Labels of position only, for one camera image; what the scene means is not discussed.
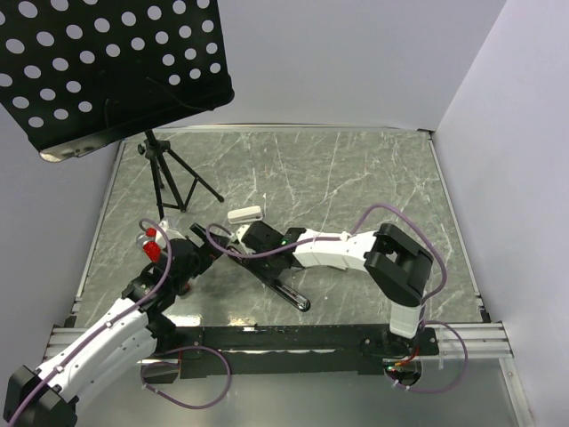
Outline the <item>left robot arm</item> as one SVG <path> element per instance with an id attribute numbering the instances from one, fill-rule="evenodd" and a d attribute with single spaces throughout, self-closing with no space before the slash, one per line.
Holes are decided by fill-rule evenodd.
<path id="1" fill-rule="evenodd" d="M 74 426 L 99 395 L 138 361 L 174 350 L 176 327 L 164 311 L 192 279 L 220 258 L 232 238 L 195 224 L 194 243 L 162 220 L 140 221 L 136 239 L 149 258 L 113 305 L 68 347 L 9 379 L 3 418 L 11 426 Z"/>

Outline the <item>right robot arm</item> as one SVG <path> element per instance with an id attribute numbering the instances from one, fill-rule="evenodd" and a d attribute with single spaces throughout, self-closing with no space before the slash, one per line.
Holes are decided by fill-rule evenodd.
<path id="1" fill-rule="evenodd" d="M 305 228 L 281 234 L 256 221 L 241 226 L 233 242 L 246 254 L 268 254 L 247 264 L 269 281 L 291 268 L 331 267 L 369 274 L 391 302 L 389 347 L 407 354 L 418 345 L 422 298 L 433 256 L 396 225 L 383 223 L 377 231 L 357 234 Z"/>

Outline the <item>black stapler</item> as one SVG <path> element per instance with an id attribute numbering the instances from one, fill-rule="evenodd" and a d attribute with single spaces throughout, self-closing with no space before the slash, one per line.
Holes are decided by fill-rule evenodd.
<path id="1" fill-rule="evenodd" d="M 239 258 L 239 252 L 232 246 L 229 258 L 251 272 L 265 287 L 269 288 L 300 312 L 310 309 L 310 301 L 292 287 L 285 284 L 280 276 L 285 270 L 300 268 L 290 254 L 274 254 L 263 258 Z"/>

